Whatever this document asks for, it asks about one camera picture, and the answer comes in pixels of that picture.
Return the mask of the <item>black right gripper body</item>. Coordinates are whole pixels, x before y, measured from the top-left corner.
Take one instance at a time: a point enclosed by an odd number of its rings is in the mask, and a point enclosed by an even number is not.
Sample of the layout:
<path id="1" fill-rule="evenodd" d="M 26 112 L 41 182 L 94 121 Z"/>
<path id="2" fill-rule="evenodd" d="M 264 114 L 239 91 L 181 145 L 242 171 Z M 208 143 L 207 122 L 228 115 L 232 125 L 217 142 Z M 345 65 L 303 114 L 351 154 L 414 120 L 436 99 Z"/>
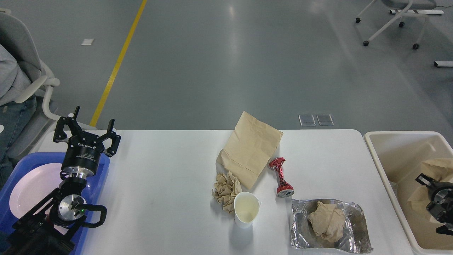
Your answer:
<path id="1" fill-rule="evenodd" d="M 434 182 L 427 186 L 430 202 L 426 210 L 440 223 L 453 222 L 453 184 L 451 182 Z"/>

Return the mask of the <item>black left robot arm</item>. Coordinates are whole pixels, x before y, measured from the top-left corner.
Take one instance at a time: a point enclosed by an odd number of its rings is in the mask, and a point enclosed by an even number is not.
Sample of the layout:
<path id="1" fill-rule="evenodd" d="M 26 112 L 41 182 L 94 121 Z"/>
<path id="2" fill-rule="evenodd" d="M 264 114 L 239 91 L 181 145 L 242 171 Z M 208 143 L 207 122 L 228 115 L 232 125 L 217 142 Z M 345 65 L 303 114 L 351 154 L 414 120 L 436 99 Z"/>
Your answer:
<path id="1" fill-rule="evenodd" d="M 87 203 L 82 191 L 86 179 L 97 174 L 101 155 L 116 154 L 121 137 L 114 130 L 114 119 L 101 136 L 82 130 L 76 120 L 79 110 L 77 106 L 73 115 L 60 117 L 56 123 L 53 141 L 68 145 L 59 174 L 61 184 L 13 224 L 5 255 L 69 255 L 79 228 L 104 224 L 107 208 Z"/>

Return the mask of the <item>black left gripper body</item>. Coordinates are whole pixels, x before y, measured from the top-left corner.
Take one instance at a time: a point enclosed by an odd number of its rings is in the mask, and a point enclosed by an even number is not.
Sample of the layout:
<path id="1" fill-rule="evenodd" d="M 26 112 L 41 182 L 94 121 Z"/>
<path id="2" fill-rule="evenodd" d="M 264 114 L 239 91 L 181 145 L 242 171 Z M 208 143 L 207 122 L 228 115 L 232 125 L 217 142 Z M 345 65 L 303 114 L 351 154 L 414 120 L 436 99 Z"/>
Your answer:
<path id="1" fill-rule="evenodd" d="M 68 148 L 61 167 L 64 178 L 71 174 L 81 174 L 87 178 L 97 174 L 101 153 L 105 147 L 100 136 L 90 132 L 72 135 L 68 139 Z"/>

